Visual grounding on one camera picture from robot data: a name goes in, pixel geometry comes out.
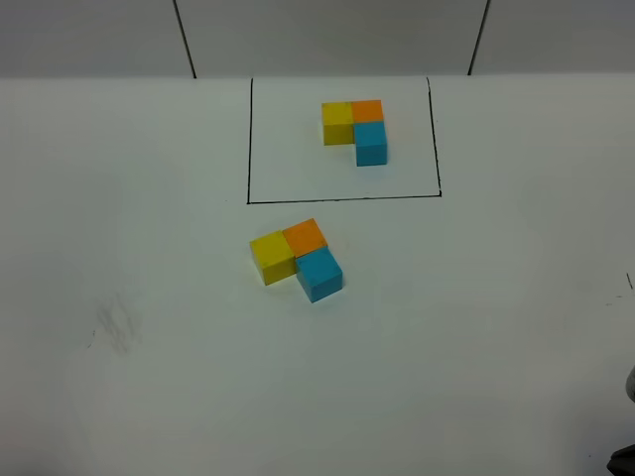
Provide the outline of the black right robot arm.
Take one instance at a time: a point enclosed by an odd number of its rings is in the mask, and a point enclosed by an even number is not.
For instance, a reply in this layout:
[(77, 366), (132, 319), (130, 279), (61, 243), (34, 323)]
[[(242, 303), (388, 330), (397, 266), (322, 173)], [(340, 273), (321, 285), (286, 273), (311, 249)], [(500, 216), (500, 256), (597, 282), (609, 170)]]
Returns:
[[(625, 391), (627, 397), (635, 402), (635, 367), (627, 376)], [(632, 444), (615, 451), (606, 468), (614, 476), (635, 476), (635, 445)]]

